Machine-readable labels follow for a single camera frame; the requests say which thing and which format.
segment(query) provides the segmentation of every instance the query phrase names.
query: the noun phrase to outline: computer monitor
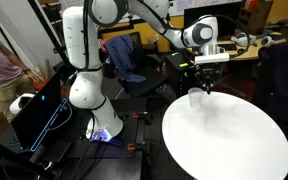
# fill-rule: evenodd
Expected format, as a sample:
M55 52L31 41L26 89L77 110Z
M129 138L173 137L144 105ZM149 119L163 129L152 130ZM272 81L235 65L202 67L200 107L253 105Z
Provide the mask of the computer monitor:
M48 83L14 117L12 125L23 149L36 150L63 104L60 76Z
M241 9L242 2L234 2L227 4L219 4L213 6L197 7L184 10L184 26L187 26L204 15L220 14L229 16L237 20ZM233 36L236 25L225 18L219 17L218 21L218 37Z

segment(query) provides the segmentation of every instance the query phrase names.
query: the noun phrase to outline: keyboard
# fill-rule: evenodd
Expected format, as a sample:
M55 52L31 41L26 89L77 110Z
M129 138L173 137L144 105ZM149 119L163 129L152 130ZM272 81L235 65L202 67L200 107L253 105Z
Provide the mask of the keyboard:
M235 44L218 44L217 46L224 48L226 51L236 51L237 47Z

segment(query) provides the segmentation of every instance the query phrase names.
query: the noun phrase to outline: blue jacket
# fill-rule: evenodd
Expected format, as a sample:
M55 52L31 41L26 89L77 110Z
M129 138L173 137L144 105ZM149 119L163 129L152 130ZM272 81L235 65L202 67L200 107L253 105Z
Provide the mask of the blue jacket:
M125 79L127 82L142 82L146 78L133 73L134 62L133 53L133 43L129 35L117 36L110 39L104 44L111 60L114 62L117 71L116 74Z

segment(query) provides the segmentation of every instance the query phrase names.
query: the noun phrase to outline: clear plastic cup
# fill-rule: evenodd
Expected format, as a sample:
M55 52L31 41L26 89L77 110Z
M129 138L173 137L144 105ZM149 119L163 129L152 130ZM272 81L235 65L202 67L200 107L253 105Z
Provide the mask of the clear plastic cup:
M202 104L204 91L200 88L193 87L188 90L189 102L192 108L199 108Z

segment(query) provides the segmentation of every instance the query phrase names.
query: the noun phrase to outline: black monitor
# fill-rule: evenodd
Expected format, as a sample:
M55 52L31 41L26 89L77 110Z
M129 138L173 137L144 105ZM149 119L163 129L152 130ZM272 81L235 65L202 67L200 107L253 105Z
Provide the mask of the black monitor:
M184 10L184 26L190 25L192 22L204 15L221 14L229 16L237 20L241 9L242 2L219 4L214 6L197 7ZM218 37L233 36L236 25L225 18L219 17L218 21Z
M62 103L60 76L56 73L12 121L22 148L34 151L56 118Z

